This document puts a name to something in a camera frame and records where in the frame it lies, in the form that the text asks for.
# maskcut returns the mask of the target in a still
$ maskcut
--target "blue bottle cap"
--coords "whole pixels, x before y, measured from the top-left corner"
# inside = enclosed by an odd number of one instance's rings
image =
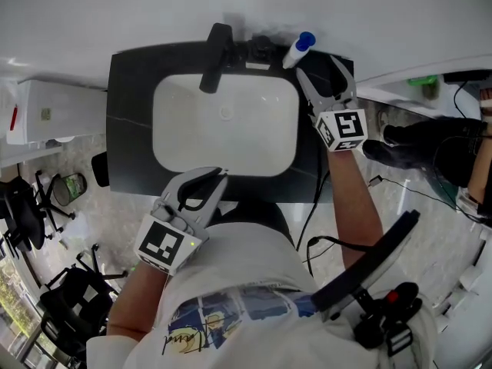
[[[316,37],[310,32],[302,32],[299,35],[298,41],[295,43],[295,48],[298,51],[304,52],[316,43]]]

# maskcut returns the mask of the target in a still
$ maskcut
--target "red button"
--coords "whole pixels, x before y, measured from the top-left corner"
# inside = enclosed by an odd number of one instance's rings
[[[395,290],[391,290],[386,296],[386,300],[389,304],[394,304],[396,301],[398,301],[398,298],[398,293]]]
[[[12,120],[10,122],[10,131],[14,131],[15,119],[17,118],[17,105],[14,108],[14,113],[12,114]]]

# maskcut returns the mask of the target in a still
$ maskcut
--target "black countertop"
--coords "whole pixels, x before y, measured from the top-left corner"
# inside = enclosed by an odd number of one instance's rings
[[[238,43],[238,46],[245,48],[244,43]],[[298,84],[295,70],[284,70],[281,67],[286,51],[285,47],[277,47],[274,62],[268,71],[248,69],[244,66],[244,61],[224,70],[225,74],[284,78],[296,88],[300,100],[297,149],[290,168],[274,177],[230,175],[223,197],[226,201],[259,199],[267,202],[312,202],[319,159],[322,175],[327,170],[325,147],[312,127],[308,116],[310,107]],[[324,96],[331,95],[331,87],[335,91],[344,87],[343,78],[337,70],[331,70],[333,63],[327,57],[325,53],[310,51],[298,64]],[[352,61],[342,58],[341,61],[353,72]],[[162,167],[154,156],[154,91],[169,75],[201,74],[205,63],[205,42],[157,45],[112,56],[106,117],[111,190],[160,195],[166,184],[176,175]],[[320,202],[329,201],[331,185],[326,184]]]

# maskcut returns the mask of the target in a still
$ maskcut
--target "drain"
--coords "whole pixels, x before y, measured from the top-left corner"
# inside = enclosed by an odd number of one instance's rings
[[[221,119],[225,121],[231,120],[232,117],[234,116],[234,112],[232,111],[232,108],[226,106],[222,106],[218,113],[221,116]]]

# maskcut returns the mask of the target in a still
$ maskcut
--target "fiducial marker cube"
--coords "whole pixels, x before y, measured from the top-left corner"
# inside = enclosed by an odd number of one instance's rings
[[[138,230],[134,252],[143,262],[174,276],[205,241],[147,214]]]
[[[315,128],[328,151],[356,149],[367,139],[364,109],[321,112]]]

